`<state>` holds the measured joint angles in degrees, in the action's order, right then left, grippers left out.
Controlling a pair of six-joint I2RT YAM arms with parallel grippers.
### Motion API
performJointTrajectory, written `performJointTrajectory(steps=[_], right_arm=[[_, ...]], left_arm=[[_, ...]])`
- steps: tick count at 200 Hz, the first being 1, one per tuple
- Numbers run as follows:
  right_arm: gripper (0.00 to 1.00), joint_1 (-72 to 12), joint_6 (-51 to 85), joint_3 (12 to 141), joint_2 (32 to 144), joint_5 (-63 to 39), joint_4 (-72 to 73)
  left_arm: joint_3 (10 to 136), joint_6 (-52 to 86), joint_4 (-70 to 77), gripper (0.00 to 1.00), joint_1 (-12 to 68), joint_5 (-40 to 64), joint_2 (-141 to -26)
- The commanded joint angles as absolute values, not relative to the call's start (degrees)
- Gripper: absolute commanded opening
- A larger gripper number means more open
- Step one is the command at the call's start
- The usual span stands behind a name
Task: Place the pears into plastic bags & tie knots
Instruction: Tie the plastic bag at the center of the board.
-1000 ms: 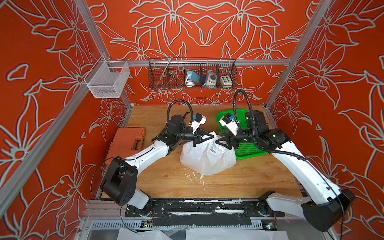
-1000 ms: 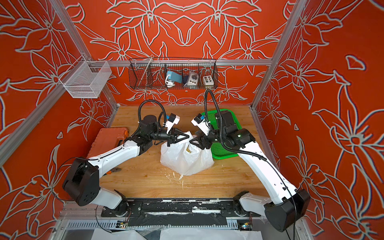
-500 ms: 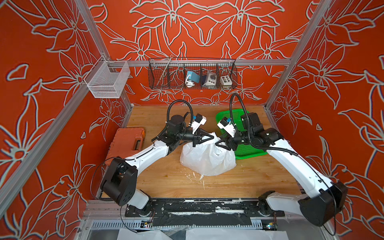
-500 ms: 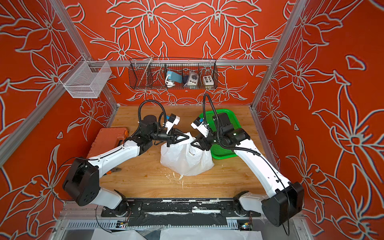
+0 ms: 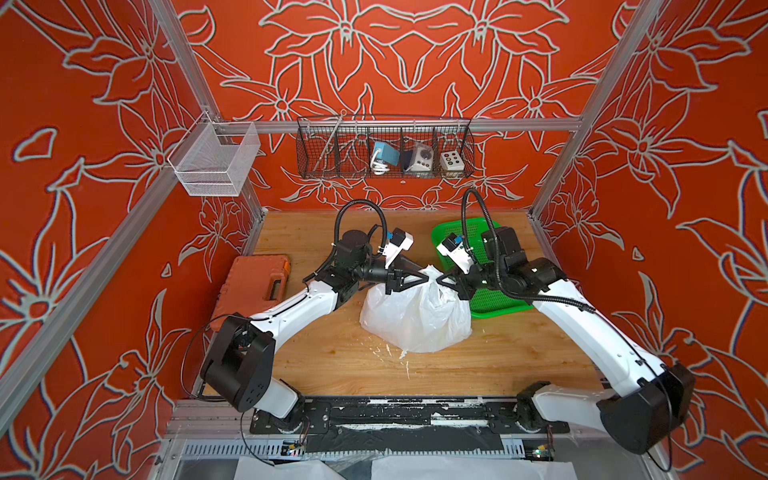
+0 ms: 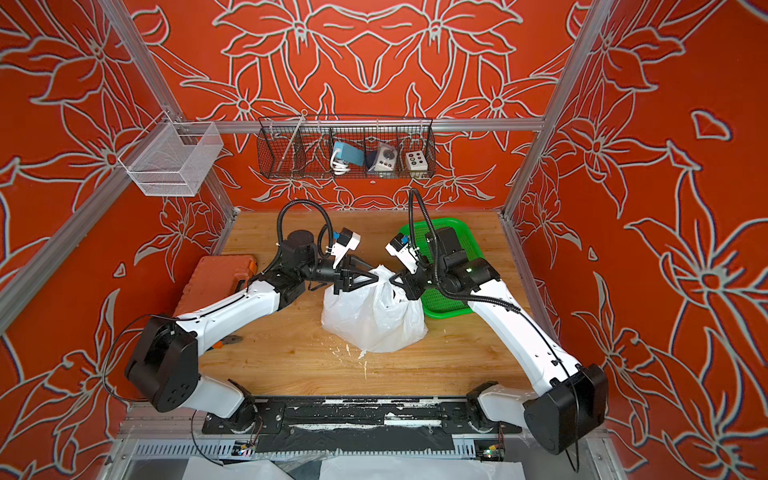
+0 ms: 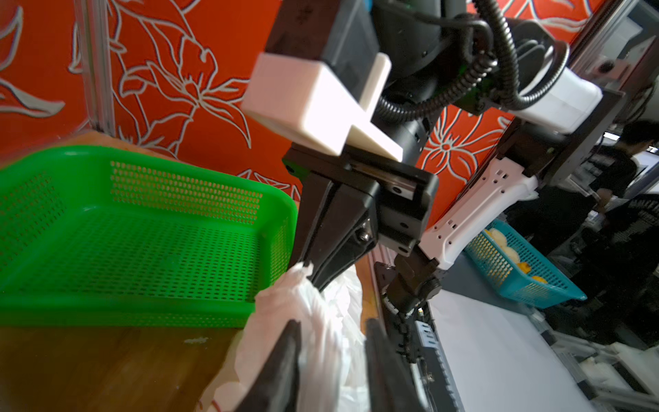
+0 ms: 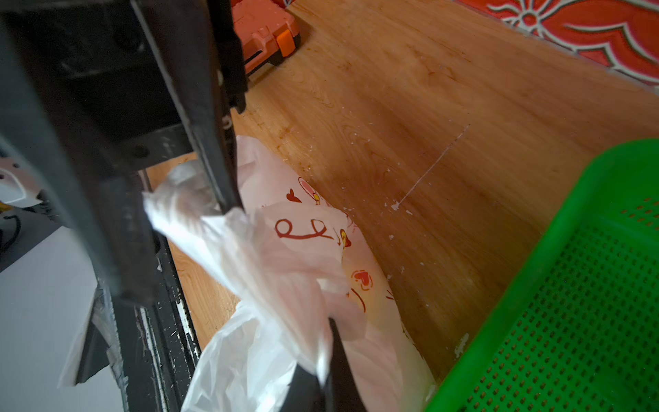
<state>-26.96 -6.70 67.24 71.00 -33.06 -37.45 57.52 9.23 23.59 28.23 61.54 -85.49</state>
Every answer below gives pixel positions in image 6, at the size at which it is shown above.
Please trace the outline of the white printed plastic bag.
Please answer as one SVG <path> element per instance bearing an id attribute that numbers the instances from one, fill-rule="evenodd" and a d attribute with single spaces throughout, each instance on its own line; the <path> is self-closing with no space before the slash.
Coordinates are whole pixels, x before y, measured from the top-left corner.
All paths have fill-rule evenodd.
<path id="1" fill-rule="evenodd" d="M 390 282 L 394 273 L 386 266 L 370 272 L 378 276 L 374 284 L 339 294 L 331 287 L 324 291 L 324 330 L 373 353 L 391 353 L 421 341 L 428 333 L 422 303 L 408 299 Z"/>

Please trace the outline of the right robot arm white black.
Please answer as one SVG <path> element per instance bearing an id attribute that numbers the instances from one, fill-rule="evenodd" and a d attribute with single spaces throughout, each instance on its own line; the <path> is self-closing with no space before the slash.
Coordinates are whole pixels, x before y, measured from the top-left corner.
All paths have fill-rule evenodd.
<path id="1" fill-rule="evenodd" d="M 604 370 L 582 365 L 554 341 L 519 305 L 498 271 L 484 258 L 471 259 L 456 232 L 441 228 L 426 236 L 428 255 L 413 237 L 397 234 L 386 246 L 403 265 L 392 277 L 411 300 L 429 289 L 466 304 L 512 353 L 531 385 L 530 391 L 490 382 L 471 399 L 491 422 L 527 430 L 557 455 L 601 426 L 609 385 Z"/>

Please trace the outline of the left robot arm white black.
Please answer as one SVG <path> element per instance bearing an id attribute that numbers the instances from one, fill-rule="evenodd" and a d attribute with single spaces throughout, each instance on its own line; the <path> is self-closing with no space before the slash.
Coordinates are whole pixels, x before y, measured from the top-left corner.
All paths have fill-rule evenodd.
<path id="1" fill-rule="evenodd" d="M 243 290 L 179 318 L 152 316 L 127 363 L 128 381 L 159 412 L 192 408 L 222 419 L 243 412 L 246 392 L 202 375 L 200 357 L 250 322 L 291 305 L 312 282 L 329 286 L 334 294 L 377 282 L 371 266 L 352 253 L 359 234 L 342 229 L 330 239 L 329 253 L 322 254 L 311 232 L 294 231 Z"/>

